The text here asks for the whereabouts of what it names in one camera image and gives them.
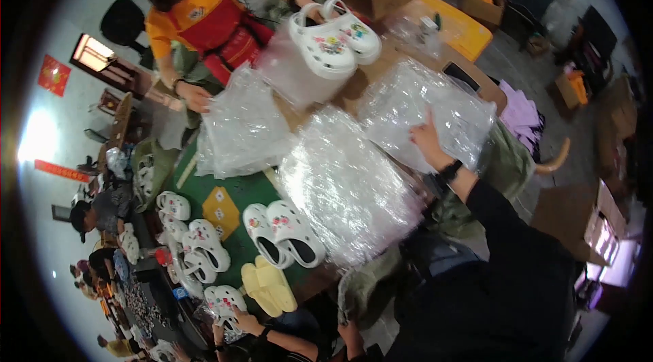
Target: red chinese paper decoration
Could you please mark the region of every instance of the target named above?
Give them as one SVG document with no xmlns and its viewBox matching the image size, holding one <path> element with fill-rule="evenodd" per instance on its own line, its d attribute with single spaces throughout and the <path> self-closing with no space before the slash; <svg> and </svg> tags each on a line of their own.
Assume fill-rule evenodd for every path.
<svg viewBox="0 0 653 362">
<path fill-rule="evenodd" d="M 63 90 L 70 77 L 70 67 L 55 58 L 45 55 L 38 74 L 38 85 L 57 96 L 63 97 Z"/>
<path fill-rule="evenodd" d="M 89 180 L 88 175 L 78 172 L 77 170 L 61 167 L 59 165 L 55 165 L 54 163 L 41 160 L 34 160 L 34 168 L 42 170 L 43 172 L 52 173 L 53 175 L 57 175 L 63 178 L 76 180 L 78 182 L 88 183 Z"/>
</svg>

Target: yellow slide sandal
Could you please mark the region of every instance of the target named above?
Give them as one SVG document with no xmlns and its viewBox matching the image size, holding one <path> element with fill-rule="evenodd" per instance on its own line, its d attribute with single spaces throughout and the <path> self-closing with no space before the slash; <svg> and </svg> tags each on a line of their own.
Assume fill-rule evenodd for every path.
<svg viewBox="0 0 653 362">
<path fill-rule="evenodd" d="M 254 262 L 256 264 L 258 284 L 261 289 L 268 292 L 283 311 L 295 311 L 297 309 L 297 300 L 292 294 L 283 271 L 275 268 L 263 256 L 257 256 Z"/>
<path fill-rule="evenodd" d="M 283 311 L 277 305 L 274 298 L 270 296 L 267 291 L 264 291 L 258 284 L 258 276 L 256 273 L 256 266 L 252 263 L 245 263 L 240 269 L 240 274 L 243 279 L 243 286 L 247 295 L 256 301 L 261 309 L 271 317 L 280 316 Z"/>
</svg>

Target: orange t-shirt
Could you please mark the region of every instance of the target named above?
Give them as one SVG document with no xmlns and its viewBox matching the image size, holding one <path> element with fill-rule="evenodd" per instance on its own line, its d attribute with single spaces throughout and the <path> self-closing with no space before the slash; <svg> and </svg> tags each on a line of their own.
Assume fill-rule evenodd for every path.
<svg viewBox="0 0 653 362">
<path fill-rule="evenodd" d="M 221 0 L 183 0 L 172 7 L 172 13 L 182 30 L 190 28 L 198 23 L 205 15 L 211 13 Z M 239 7 L 244 7 L 237 1 L 232 0 Z M 145 19 L 145 31 L 150 36 L 150 46 L 154 57 L 159 59 L 170 54 L 170 41 L 176 40 L 184 43 L 189 50 L 196 50 L 178 34 L 168 15 L 159 12 L 153 7 Z"/>
</svg>

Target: red apron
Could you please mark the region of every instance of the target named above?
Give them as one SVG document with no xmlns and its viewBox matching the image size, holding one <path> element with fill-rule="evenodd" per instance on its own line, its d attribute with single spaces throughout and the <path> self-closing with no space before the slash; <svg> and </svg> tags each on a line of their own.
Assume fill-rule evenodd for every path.
<svg viewBox="0 0 653 362">
<path fill-rule="evenodd" d="M 186 30 L 172 11 L 167 13 L 181 38 L 195 47 L 200 60 L 225 86 L 231 72 L 244 62 L 253 62 L 274 34 L 232 0 L 220 0 L 214 10 Z"/>
</svg>

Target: black cap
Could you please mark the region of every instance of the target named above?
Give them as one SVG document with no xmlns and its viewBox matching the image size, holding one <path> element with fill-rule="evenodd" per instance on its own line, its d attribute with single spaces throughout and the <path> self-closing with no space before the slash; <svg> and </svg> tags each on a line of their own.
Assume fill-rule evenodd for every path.
<svg viewBox="0 0 653 362">
<path fill-rule="evenodd" d="M 90 210 L 91 204 L 85 201 L 77 202 L 77 204 L 70 210 L 70 223 L 72 224 L 72 228 L 79 232 L 82 243 L 86 243 L 84 218 L 86 218 L 86 212 Z"/>
</svg>

